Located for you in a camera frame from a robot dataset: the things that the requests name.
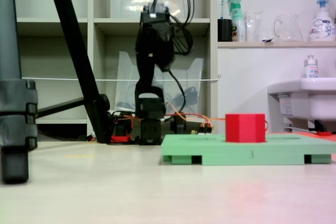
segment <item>green board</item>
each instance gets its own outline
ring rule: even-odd
[[[270,134],[266,143],[226,143],[225,135],[166,135],[164,162],[203,165],[330,164],[336,142],[298,134]]]

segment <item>pump bottle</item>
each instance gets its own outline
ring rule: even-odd
[[[326,11],[326,4],[328,0],[318,0],[317,4],[320,5],[320,11],[317,13],[316,19],[314,19],[313,25],[310,31],[311,41],[334,41],[335,24],[329,13]]]

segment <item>black tripod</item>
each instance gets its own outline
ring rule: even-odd
[[[37,110],[35,82],[23,80],[15,0],[0,0],[0,148],[2,181],[28,180],[28,151],[37,147],[35,118],[84,105],[99,143],[110,141],[109,100],[100,95],[71,0],[54,0],[83,98]]]

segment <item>green spray bottle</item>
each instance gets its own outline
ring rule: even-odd
[[[244,17],[241,13],[242,0],[227,0],[230,2],[230,15],[232,17],[232,41],[245,41]]]

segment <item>robotic arm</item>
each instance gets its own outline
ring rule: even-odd
[[[138,66],[140,79],[135,87],[135,114],[142,118],[141,145],[161,144],[161,122],[160,119],[166,113],[163,91],[159,87],[152,86],[154,77],[154,66],[157,65],[162,72],[170,72],[170,67],[176,54],[188,55],[192,51],[193,40],[186,26],[193,18],[194,8],[191,8],[191,1],[188,3],[188,16],[185,23],[181,23],[176,17],[169,13],[167,7],[160,5],[156,8],[158,0],[154,0],[150,7],[145,6],[141,13],[140,29],[136,39],[136,64]],[[177,36],[182,32],[186,41],[184,44]],[[184,99],[184,91],[176,80]],[[157,98],[140,98],[144,93],[157,95]]]

